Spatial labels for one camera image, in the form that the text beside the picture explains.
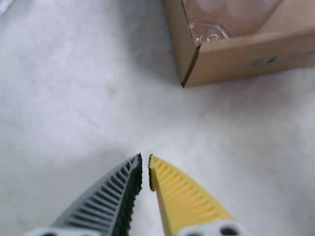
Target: clear plastic cup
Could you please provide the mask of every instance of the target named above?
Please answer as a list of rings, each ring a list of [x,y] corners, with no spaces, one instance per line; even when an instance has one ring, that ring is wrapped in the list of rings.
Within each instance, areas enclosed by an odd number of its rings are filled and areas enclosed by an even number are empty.
[[[254,33],[282,0],[183,0],[195,43]]]

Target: white marble countertop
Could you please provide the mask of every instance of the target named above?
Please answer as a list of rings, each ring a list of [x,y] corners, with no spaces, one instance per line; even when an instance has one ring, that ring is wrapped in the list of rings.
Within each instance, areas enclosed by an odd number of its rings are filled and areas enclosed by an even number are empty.
[[[314,69],[183,89],[161,0],[16,0],[0,18],[2,235],[49,225],[141,152],[255,236],[310,236],[314,139]],[[163,235],[147,181],[131,236]]]

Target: box flap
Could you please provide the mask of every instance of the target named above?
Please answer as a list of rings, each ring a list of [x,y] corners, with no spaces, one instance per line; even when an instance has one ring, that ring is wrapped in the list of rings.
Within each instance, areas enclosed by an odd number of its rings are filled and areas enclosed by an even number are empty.
[[[184,81],[190,74],[198,48],[194,45],[182,0],[164,0],[164,7],[171,32],[175,60],[181,81]]]
[[[268,74],[315,64],[315,27],[201,44],[185,86]]]

